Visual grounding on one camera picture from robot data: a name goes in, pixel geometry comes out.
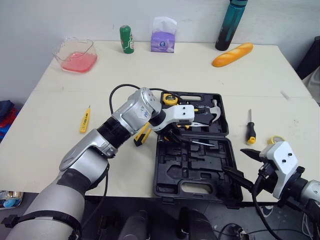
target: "black toolbox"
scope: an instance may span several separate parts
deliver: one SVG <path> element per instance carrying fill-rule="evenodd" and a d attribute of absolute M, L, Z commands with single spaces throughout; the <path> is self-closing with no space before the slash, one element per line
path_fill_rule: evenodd
<path fill-rule="evenodd" d="M 236 205 L 243 199 L 241 187 L 234 183 L 222 167 L 236 167 L 222 97 L 214 93 L 172 92 L 183 96 L 183 104 L 196 108 L 213 107 L 216 100 L 221 116 L 210 126 L 181 128 L 181 136 L 193 141 L 213 144 L 173 143 L 159 135 L 156 146 L 153 191 L 157 196 L 170 199 L 202 199 Z M 165 105 L 161 94 L 162 108 Z M 206 123 L 214 114 L 195 114 L 194 122 Z"/>

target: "purple tissue box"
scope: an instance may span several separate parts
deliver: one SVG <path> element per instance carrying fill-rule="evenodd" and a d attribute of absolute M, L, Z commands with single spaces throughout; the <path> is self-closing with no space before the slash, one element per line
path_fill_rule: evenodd
<path fill-rule="evenodd" d="M 174 34 L 157 31 L 151 36 L 151 52 L 173 53 L 175 51 Z"/>

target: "green bottle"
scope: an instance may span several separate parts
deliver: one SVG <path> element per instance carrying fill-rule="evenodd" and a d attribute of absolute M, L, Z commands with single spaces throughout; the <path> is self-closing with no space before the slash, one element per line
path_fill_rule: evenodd
<path fill-rule="evenodd" d="M 131 34 L 131 28 L 128 25 L 120 27 L 120 39 L 124 53 L 132 54 L 134 49 L 134 40 Z"/>

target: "yellow voltage tester pen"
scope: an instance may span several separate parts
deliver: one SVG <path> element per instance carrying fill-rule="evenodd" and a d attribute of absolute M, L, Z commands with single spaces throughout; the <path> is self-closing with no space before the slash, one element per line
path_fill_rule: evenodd
<path fill-rule="evenodd" d="M 85 111 L 85 114 L 82 118 L 80 133 L 85 133 L 87 131 L 89 120 L 90 120 L 90 105 L 88 109 Z"/>

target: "teal water bottle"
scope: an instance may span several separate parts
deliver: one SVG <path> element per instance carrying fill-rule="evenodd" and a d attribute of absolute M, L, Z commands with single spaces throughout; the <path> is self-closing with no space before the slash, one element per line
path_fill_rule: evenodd
<path fill-rule="evenodd" d="M 238 24 L 245 11 L 248 0 L 230 0 L 226 10 L 219 37 L 215 43 L 215 48 L 225 51 L 230 46 L 231 40 L 237 30 Z"/>

